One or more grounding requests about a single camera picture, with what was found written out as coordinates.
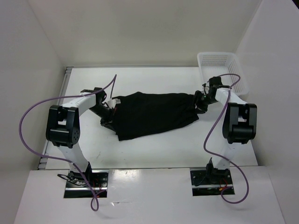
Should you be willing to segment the black shorts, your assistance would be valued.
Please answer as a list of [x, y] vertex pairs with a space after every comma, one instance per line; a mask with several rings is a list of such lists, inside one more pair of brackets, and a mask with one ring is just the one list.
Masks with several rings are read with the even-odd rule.
[[119, 141], [172, 131], [199, 120], [192, 94], [136, 92], [116, 98], [120, 103], [111, 126]]

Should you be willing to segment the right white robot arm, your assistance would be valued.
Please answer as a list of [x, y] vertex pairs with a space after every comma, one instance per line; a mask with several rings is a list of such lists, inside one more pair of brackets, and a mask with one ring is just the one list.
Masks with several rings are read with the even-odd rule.
[[[203, 84], [203, 91], [196, 91], [193, 104], [196, 113], [204, 114], [208, 106], [214, 103], [221, 103], [223, 109], [217, 118], [212, 129], [208, 132], [204, 140], [204, 150], [212, 155], [206, 165], [205, 178], [209, 183], [216, 183], [221, 178], [228, 175], [230, 162], [242, 145], [247, 144], [256, 135], [257, 106], [249, 104], [232, 92], [232, 87], [236, 85], [241, 77], [232, 74], [237, 78], [231, 85], [224, 85], [221, 81], [223, 75], [210, 78]], [[213, 153], [207, 150], [207, 140], [215, 129], [221, 118], [224, 118], [222, 125], [222, 135], [226, 139], [226, 144], [222, 154]]]

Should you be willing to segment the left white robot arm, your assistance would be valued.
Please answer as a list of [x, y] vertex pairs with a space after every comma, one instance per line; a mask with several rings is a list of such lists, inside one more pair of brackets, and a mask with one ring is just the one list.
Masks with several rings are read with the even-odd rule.
[[102, 88], [82, 90], [81, 95], [63, 105], [52, 105], [49, 109], [46, 139], [56, 146], [70, 165], [70, 179], [86, 187], [92, 184], [93, 174], [90, 162], [84, 157], [80, 145], [79, 117], [90, 110], [101, 118], [100, 125], [112, 127], [113, 109], [104, 102], [107, 94]]

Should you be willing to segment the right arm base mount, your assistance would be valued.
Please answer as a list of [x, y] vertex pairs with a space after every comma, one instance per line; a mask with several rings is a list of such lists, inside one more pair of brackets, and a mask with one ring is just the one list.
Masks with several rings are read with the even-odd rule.
[[193, 196], [218, 196], [222, 190], [223, 195], [235, 194], [230, 171], [216, 176], [207, 174], [206, 168], [192, 168], [190, 176]]

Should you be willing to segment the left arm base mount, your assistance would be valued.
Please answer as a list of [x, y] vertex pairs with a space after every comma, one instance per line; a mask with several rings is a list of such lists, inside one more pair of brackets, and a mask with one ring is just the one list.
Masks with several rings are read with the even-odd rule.
[[[109, 170], [93, 170], [87, 177], [97, 198], [107, 198]], [[66, 181], [64, 198], [92, 198], [93, 194], [80, 174], [69, 172], [67, 175], [58, 174], [58, 177]]]

